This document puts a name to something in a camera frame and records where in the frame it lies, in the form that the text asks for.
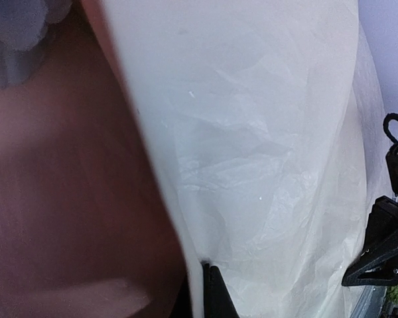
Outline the pink wrapping paper sheet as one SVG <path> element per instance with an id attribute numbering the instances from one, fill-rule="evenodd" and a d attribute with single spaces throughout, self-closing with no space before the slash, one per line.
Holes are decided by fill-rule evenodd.
<path id="1" fill-rule="evenodd" d="M 383 105 L 357 1 L 82 1 L 0 89 L 0 317 L 349 317 Z"/>

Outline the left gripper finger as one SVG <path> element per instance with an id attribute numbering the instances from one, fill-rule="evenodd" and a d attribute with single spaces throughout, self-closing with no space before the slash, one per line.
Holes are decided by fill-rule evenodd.
<path id="1" fill-rule="evenodd" d="M 204 277 L 204 317 L 239 318 L 220 269 L 209 263 L 202 265 Z"/>

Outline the blue fake flower stem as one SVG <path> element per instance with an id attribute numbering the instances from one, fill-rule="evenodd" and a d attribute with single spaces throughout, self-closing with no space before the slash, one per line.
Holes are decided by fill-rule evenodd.
<path id="1" fill-rule="evenodd" d="M 0 1 L 0 89 L 26 81 L 42 62 L 49 28 L 70 12 L 71 1 Z"/>

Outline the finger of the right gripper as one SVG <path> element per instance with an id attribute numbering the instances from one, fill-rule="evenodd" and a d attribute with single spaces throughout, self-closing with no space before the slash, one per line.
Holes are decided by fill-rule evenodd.
<path id="1" fill-rule="evenodd" d="M 398 285 L 398 203 L 383 196 L 375 200 L 365 230 L 361 255 L 346 270 L 342 285 Z"/>

